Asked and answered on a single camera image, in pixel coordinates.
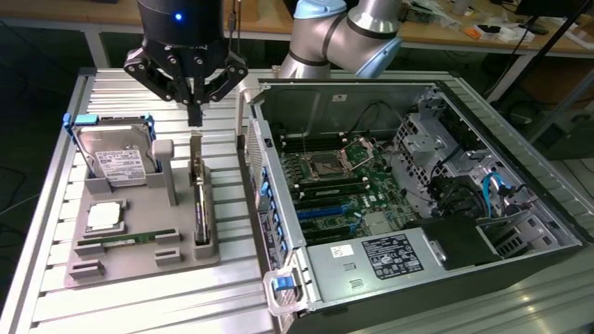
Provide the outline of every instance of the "hard drive label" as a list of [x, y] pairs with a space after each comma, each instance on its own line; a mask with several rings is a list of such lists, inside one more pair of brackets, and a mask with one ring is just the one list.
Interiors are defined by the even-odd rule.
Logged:
[[423, 270], [406, 234], [367, 240], [362, 244], [381, 280]]
[[96, 158], [110, 182], [138, 180], [147, 177], [139, 150], [98, 152]]

